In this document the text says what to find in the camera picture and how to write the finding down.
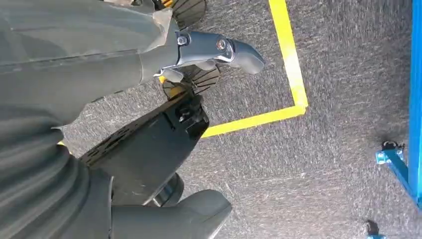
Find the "blue stand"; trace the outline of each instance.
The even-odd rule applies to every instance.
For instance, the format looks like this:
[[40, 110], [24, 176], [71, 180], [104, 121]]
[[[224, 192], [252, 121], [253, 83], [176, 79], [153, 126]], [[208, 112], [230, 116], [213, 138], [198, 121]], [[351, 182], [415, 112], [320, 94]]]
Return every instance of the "blue stand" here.
[[422, 210], [422, 0], [413, 1], [411, 84], [409, 102], [409, 163], [396, 145], [377, 152], [379, 164], [387, 163], [407, 193]]

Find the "gray carpet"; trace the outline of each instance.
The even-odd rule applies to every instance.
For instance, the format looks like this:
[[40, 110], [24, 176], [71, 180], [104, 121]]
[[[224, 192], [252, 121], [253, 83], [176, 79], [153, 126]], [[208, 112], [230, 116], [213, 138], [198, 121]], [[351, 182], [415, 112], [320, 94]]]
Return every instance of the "gray carpet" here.
[[[254, 45], [255, 76], [222, 68], [205, 95], [212, 124], [293, 105], [267, 0], [209, 0], [197, 28]], [[411, 1], [289, 0], [306, 115], [202, 139], [179, 173], [185, 195], [212, 188], [234, 212], [217, 238], [420, 238], [422, 217], [374, 153], [407, 143]], [[76, 155], [164, 102], [157, 82], [90, 104], [65, 128]]]

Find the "screw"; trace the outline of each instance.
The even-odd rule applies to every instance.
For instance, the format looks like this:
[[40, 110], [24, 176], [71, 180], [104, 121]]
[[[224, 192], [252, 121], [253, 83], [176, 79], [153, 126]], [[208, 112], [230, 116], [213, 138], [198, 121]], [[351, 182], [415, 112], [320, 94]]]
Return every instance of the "screw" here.
[[181, 46], [181, 45], [186, 45], [188, 43], [188, 38], [187, 37], [185, 37], [185, 36], [179, 36], [178, 38], [177, 38], [177, 44], [179, 45], [179, 46]]
[[217, 41], [217, 48], [218, 48], [220, 51], [223, 51], [223, 50], [225, 49], [226, 45], [227, 45], [227, 43], [226, 43], [225, 39], [219, 39], [219, 40]]

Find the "metal bracket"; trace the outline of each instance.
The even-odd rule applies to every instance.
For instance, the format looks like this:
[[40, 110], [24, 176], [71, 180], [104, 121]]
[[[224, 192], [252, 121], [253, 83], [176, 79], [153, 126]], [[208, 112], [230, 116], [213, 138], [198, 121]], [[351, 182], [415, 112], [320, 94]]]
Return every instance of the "metal bracket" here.
[[413, 170], [409, 170], [403, 155], [404, 145], [399, 145], [393, 141], [385, 141], [382, 143], [382, 150], [376, 152], [375, 158], [377, 164], [387, 164], [392, 172], [397, 176], [400, 183], [403, 185], [409, 196], [413, 199], [417, 207], [422, 209], [421, 194], [415, 190], [418, 187], [418, 181], [411, 181], [414, 179]]

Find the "yellow floor marking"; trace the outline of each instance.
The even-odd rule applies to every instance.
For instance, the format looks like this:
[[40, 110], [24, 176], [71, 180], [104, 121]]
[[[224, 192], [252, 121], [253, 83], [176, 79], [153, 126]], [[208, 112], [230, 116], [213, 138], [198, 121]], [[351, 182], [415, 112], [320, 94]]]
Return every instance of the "yellow floor marking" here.
[[57, 144], [65, 146], [65, 144], [63, 143], [63, 141], [60, 141], [60, 142], [58, 142]]
[[245, 119], [235, 120], [229, 123], [219, 124], [217, 126], [208, 128], [202, 135], [202, 138], [237, 131], [239, 129], [254, 127], [265, 123], [271, 123], [274, 121], [293, 118], [299, 115], [303, 115], [305, 113], [305, 110], [306, 109], [304, 107], [292, 106]]
[[202, 138], [285, 120], [303, 115], [306, 112], [308, 100], [303, 84], [302, 72], [299, 66], [298, 54], [296, 52], [286, 2], [285, 0], [269, 0], [269, 3], [295, 106], [212, 126], [205, 131]]

